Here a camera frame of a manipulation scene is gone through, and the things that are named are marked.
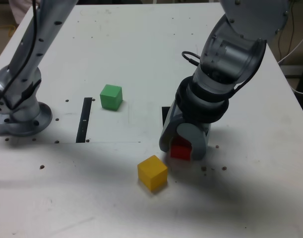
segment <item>wooden block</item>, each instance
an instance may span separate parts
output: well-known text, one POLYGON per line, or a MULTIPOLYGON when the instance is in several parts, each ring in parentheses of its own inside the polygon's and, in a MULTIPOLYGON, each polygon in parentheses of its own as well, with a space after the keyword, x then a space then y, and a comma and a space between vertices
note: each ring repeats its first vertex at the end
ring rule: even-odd
POLYGON ((102 108, 117 111, 122 102, 122 89, 119 86, 106 84, 100 97, 102 108))
POLYGON ((177 136, 172 140, 170 147, 171 158, 190 161, 191 152, 192 152, 192 145, 184 138, 177 136))
POLYGON ((138 177, 150 191, 167 182, 168 168, 155 155, 141 162, 138 166, 138 177))

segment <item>black cable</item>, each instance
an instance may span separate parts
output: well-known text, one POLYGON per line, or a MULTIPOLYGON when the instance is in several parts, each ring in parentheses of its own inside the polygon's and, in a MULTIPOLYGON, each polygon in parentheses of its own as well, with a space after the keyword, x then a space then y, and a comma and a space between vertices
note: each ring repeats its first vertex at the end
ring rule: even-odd
POLYGON ((200 59, 200 56, 198 56, 197 54, 195 53, 192 53, 190 51, 183 51, 182 52, 182 57, 185 58, 187 61, 189 61, 191 64, 195 65, 195 66, 198 66, 199 65, 199 62, 193 60, 193 59, 190 59, 189 57, 187 57, 186 55, 191 55, 191 56, 194 56, 198 59, 200 59))
POLYGON ((288 52, 286 54, 286 56, 290 53, 290 49, 291 49, 291 44, 292 44, 292 39, 294 37, 295 34, 295 20, 294 20, 294 5, 295 5, 295 0, 293 1, 292 5, 291 5, 291 19, 292 19, 292 34, 291 34, 291 39, 290 39, 290 43, 289 43, 289 48, 288 48, 288 52))
MULTIPOLYGON (((23 71, 23 69, 25 68, 25 66, 29 62, 29 60, 31 58, 31 55, 32 55, 32 52, 34 50, 34 46, 35 46, 36 39, 37 39, 37 28, 38 28, 38 26, 37 26, 36 0, 32 0, 32 10, 33 10, 33 39, 32 39, 32 44, 31 44, 31 47, 30 47, 30 51, 29 51, 29 53, 27 55, 26 60, 22 64, 21 68, 18 70, 18 72, 15 74, 15 76, 9 81, 9 83, 5 86, 5 88, 2 91, 2 93, 0 93, 0 100, 5 96, 6 92, 11 87, 11 85, 13 84, 13 82, 17 79, 17 77, 19 76, 19 74, 23 71)), ((10 108, 10 110, 14 109, 14 108, 11 108, 11 106, 8 103, 7 100, 5 100, 5 102, 6 102, 7 107, 10 108)))

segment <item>white table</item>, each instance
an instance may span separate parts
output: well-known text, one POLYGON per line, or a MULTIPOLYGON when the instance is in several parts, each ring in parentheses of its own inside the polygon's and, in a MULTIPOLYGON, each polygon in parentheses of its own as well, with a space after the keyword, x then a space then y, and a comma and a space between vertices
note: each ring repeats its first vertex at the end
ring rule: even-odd
POLYGON ((165 157, 161 107, 195 70, 181 52, 201 54, 222 15, 218 3, 74 8, 40 64, 37 97, 60 120, 0 137, 0 238, 303 238, 303 112, 268 47, 212 125, 206 159, 167 161, 157 193, 138 182, 138 163, 165 157), (122 86, 119 112, 101 108, 105 84, 122 86), (96 99, 90 143, 76 144, 84 97, 96 99))

